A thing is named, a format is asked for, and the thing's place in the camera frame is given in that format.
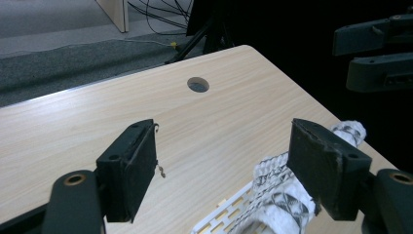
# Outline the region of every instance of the black cable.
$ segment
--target black cable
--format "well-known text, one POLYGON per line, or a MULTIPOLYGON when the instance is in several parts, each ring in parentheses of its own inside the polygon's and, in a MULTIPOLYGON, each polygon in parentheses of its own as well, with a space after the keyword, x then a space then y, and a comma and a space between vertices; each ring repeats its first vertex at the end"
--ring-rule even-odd
POLYGON ((177 27, 186 28, 186 25, 184 25, 184 24, 177 23, 177 22, 175 22, 175 21, 171 21, 171 20, 168 20, 168 19, 165 19, 165 18, 158 17, 158 16, 156 16, 156 15, 147 13, 146 11, 144 11, 144 10, 139 9, 138 7, 136 7, 136 6, 135 6, 134 4, 132 4, 131 2, 128 2, 128 3, 129 3, 129 5, 131 5, 135 10, 137 10, 137 11, 140 12, 140 13, 142 13, 142 14, 145 15, 146 17, 151 17, 151 18, 154 18, 154 19, 157 19, 157 20, 161 20, 161 21, 167 22, 167 23, 172 24, 172 25, 177 26, 177 27))
POLYGON ((189 18, 189 16, 190 16, 190 14, 189 14, 189 9, 190 9, 190 6, 192 5, 192 0, 191 0, 190 4, 189 4, 189 6, 188 6, 188 11, 184 11, 184 10, 182 9, 182 7, 180 6, 180 4, 179 4, 176 0, 174 0, 174 2, 175 2, 175 4, 177 5, 177 7, 173 7, 171 4, 168 4, 168 3, 166 3, 166 2, 163 0, 163 2, 164 2, 165 4, 167 4, 168 6, 172 7, 173 9, 179 11, 179 13, 174 12, 174 11, 170 11, 170 10, 166 10, 166 9, 160 9, 160 8, 152 7, 152 6, 149 5, 149 0, 148 0, 146 3, 144 3, 142 0, 139 0, 139 1, 140 1, 142 4, 144 4, 145 10, 142 10, 142 9, 138 8, 137 6, 135 6, 135 5, 134 5, 133 3, 131 3, 131 2, 128 2, 128 3, 129 3, 129 5, 131 5, 135 10, 137 10, 138 12, 140 12, 141 14, 143 14, 144 16, 146 16, 146 21, 148 22, 148 25, 149 25, 149 27, 151 28, 151 30, 152 30, 153 32, 155 32, 155 33, 157 33, 157 34, 160 34, 160 35, 185 35, 185 34, 186 34, 186 33, 160 33, 160 32, 157 32, 157 31, 154 30, 154 29, 152 28, 152 26, 150 25, 150 23, 149 23, 149 18, 148 18, 148 17, 153 18, 153 19, 156 19, 156 20, 160 20, 160 21, 169 23, 169 24, 171 24, 171 25, 173 25, 173 26, 180 27, 180 28, 184 28, 184 29, 187 28, 187 25, 182 24, 182 23, 178 23, 178 22, 175 22, 175 21, 172 21, 172 20, 169 20, 169 19, 165 19, 165 18, 159 17, 159 16, 157 16, 157 15, 155 15, 155 14, 149 13, 148 9, 151 8, 151 9, 154 9, 154 10, 157 10, 157 11, 164 11, 164 12, 173 13, 173 14, 177 14, 177 15, 183 16, 183 17, 185 18, 186 24, 188 24, 188 18, 189 18))

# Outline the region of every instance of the tripod leg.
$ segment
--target tripod leg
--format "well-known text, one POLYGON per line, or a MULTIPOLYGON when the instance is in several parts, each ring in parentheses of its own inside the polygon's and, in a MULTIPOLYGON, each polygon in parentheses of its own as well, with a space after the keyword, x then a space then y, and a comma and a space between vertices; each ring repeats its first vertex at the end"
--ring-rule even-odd
POLYGON ((188 53, 207 35, 212 26, 212 19, 209 19, 206 24, 191 38, 191 40, 185 45, 185 47, 178 52, 172 59, 165 62, 165 64, 173 63, 183 60, 188 53))
POLYGON ((222 49, 234 47, 231 35, 227 30, 225 22, 222 21, 220 25, 213 26, 209 34, 206 36, 206 43, 204 45, 204 55, 213 53, 222 49))

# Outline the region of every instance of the gray carpet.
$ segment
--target gray carpet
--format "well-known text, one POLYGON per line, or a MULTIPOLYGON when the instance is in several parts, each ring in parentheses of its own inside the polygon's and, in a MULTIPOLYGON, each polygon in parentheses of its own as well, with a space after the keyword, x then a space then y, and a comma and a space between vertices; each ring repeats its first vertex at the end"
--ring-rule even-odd
MULTIPOLYGON (((0 106, 161 65, 191 37, 149 34, 0 58, 0 106), (174 49, 171 42, 177 42, 174 49)), ((200 56, 204 40, 185 59, 200 56)))

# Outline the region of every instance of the black mechanical part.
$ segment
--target black mechanical part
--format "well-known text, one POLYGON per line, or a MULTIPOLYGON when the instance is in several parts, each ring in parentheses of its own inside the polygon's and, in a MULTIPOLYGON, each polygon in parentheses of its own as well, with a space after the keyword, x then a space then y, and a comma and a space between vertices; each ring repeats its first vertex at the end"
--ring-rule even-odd
POLYGON ((413 89, 413 53, 353 59, 346 87, 360 93, 413 89))
POLYGON ((287 166, 334 220, 355 220, 357 187, 371 158, 325 127, 293 119, 287 166))
POLYGON ((72 172, 55 182, 46 209, 42 234, 56 233, 105 233, 93 172, 72 172))
POLYGON ((293 119, 287 166, 334 220, 364 213, 363 234, 413 233, 413 175, 369 171, 371 158, 325 127, 293 119))
POLYGON ((96 160, 108 222, 131 221, 158 165, 153 120, 132 124, 96 160))
POLYGON ((413 233, 413 175, 394 169, 380 170, 374 194, 389 233, 413 233))
POLYGON ((105 216, 133 221, 158 165, 157 127, 152 119, 128 126, 96 160, 94 172, 63 175, 49 203, 0 224, 0 234, 105 233, 105 216))
POLYGON ((333 56, 369 52, 387 44, 413 43, 413 15, 346 25, 334 31, 333 56))

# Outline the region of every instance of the black stand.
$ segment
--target black stand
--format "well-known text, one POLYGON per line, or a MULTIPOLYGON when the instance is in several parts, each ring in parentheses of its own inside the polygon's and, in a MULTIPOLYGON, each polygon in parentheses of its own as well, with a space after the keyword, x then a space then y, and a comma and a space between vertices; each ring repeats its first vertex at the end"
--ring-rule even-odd
POLYGON ((193 38, 178 52, 178 54, 166 61, 165 64, 185 59, 188 53, 191 52, 204 37, 206 37, 206 43, 204 44, 203 50, 204 55, 233 47, 234 44, 225 23, 225 17, 228 13, 230 1, 231 0, 217 1, 211 17, 209 17, 204 26, 194 34, 193 38))

